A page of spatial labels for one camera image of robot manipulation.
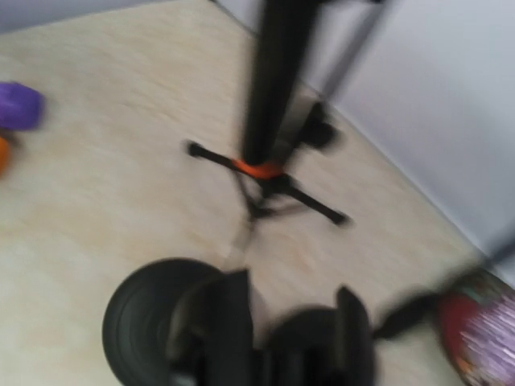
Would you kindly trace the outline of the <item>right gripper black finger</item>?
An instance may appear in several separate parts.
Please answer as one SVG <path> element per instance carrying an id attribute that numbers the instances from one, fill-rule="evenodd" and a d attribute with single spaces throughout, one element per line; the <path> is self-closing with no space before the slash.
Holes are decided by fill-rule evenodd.
<path id="1" fill-rule="evenodd" d="M 334 359 L 343 385 L 375 384 L 376 359 L 369 316 L 361 300 L 345 286 L 336 294 Z"/>

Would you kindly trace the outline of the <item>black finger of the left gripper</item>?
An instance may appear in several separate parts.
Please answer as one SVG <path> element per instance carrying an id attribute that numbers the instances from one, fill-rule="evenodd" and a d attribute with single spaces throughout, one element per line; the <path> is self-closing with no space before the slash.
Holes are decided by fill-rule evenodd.
<path id="1" fill-rule="evenodd" d="M 222 273 L 181 297 L 168 335 L 169 385 L 251 385 L 249 271 Z"/>

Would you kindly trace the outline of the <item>black round-base stand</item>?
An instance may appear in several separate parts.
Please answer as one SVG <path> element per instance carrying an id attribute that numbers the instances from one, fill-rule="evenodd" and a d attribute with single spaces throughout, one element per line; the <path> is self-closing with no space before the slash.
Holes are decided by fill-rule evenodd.
<path id="1" fill-rule="evenodd" d="M 188 258 L 153 261 L 135 270 L 115 290 L 105 310 L 105 358 L 123 385 L 168 384 L 166 345 L 180 298 L 221 271 Z"/>

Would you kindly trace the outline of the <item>orange microphone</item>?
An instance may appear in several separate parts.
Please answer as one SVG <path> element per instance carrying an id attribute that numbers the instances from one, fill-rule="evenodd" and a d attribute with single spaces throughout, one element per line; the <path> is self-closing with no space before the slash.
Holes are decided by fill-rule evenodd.
<path id="1" fill-rule="evenodd" d="M 12 156 L 10 141 L 0 137 L 0 175 L 3 176 L 9 168 Z"/>

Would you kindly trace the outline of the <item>purple microphone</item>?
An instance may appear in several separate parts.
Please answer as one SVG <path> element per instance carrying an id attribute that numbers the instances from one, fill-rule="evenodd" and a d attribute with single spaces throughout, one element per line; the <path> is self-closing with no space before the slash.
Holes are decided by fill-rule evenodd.
<path id="1" fill-rule="evenodd" d="M 17 82 L 1 83 L 1 127 L 14 131 L 35 129 L 44 108 L 41 92 Z"/>

